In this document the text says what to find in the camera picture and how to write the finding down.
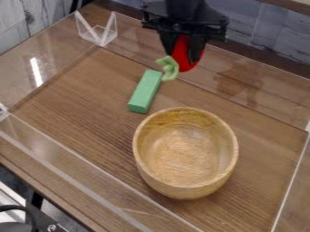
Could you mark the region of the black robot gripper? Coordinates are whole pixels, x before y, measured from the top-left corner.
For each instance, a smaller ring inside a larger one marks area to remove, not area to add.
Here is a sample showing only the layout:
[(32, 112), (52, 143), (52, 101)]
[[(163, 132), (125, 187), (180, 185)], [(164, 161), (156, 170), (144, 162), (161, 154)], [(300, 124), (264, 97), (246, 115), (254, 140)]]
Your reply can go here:
[(152, 0), (140, 5), (141, 24), (157, 32), (167, 55), (173, 53), (180, 35), (188, 36), (187, 58), (200, 60), (208, 39), (224, 40), (228, 17), (207, 0)]

